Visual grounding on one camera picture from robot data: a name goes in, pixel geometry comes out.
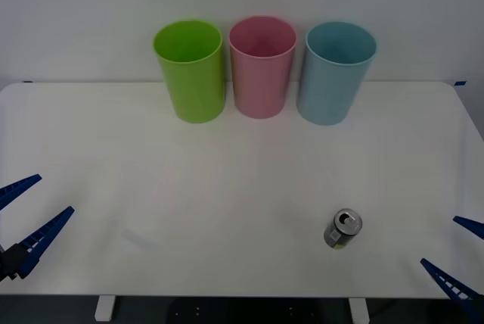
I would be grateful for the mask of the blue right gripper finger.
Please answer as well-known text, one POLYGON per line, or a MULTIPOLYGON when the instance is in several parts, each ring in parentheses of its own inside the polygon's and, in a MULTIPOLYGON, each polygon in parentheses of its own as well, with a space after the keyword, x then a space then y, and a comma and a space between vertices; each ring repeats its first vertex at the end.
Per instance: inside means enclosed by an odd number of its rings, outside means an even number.
POLYGON ((464 227, 468 231, 472 232, 474 235, 481 239, 484 239, 484 224, 477 222, 475 220, 470 220, 464 217, 455 216, 453 221, 464 227))
POLYGON ((420 260, 420 264, 448 298, 461 306, 473 323, 483 323, 483 294, 474 291, 425 258, 420 260))

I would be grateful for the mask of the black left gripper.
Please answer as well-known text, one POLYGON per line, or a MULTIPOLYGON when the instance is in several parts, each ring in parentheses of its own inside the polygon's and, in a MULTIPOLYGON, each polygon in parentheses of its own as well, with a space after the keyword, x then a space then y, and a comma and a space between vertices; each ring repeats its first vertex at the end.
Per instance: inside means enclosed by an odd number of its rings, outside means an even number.
MULTIPOLYGON (((35 174, 0 188, 0 210, 41 180, 42 177, 35 174)), ((73 207, 69 206, 20 243, 7 250, 1 248, 1 280, 7 277, 14 280, 17 276, 25 279, 74 212, 73 207)))

